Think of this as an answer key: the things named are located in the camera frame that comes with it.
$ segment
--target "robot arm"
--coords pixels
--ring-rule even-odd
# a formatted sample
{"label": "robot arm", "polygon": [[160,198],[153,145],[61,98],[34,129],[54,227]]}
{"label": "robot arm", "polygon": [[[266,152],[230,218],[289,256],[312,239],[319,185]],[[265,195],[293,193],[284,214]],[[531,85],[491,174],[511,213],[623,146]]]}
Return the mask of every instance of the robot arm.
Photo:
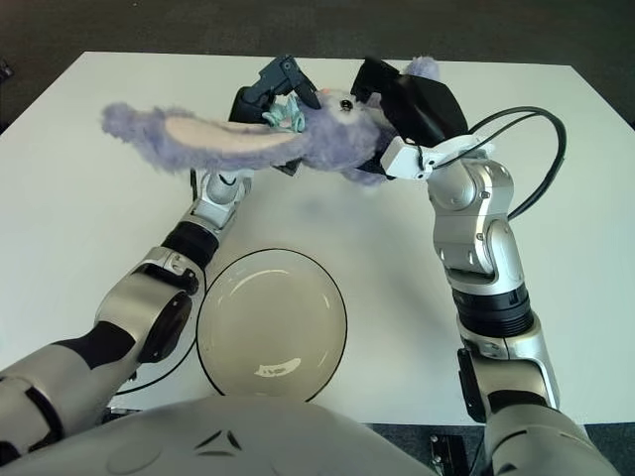
{"label": "robot arm", "polygon": [[95,426],[141,364],[174,350],[201,304],[205,267],[250,188],[251,172],[224,175],[203,178],[201,197],[108,293],[90,332],[0,372],[0,466]]}
{"label": "robot arm", "polygon": [[362,100],[381,92],[400,134],[380,158],[385,174],[428,183],[434,246],[464,345],[457,352],[459,379],[467,412],[487,423],[492,473],[617,474],[558,411],[554,369],[509,225],[511,175],[489,159],[491,144],[467,134],[449,90],[380,62],[366,61],[352,92]]}

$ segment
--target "stuffed bunny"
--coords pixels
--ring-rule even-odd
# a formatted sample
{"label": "stuffed bunny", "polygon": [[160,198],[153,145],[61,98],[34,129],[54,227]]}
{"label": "stuffed bunny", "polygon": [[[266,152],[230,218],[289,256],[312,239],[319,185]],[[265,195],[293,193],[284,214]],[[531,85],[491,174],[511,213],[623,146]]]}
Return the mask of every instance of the stuffed bunny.
{"label": "stuffed bunny", "polygon": [[[405,72],[439,79],[431,58],[414,59]],[[302,158],[308,167],[340,172],[363,184],[385,180],[357,168],[385,150],[396,135],[378,107],[378,98],[363,104],[346,92],[328,89],[318,91],[317,98],[321,109],[298,103],[304,132],[206,121],[178,108],[138,112],[123,103],[105,108],[102,128],[169,172],[259,170]]]}

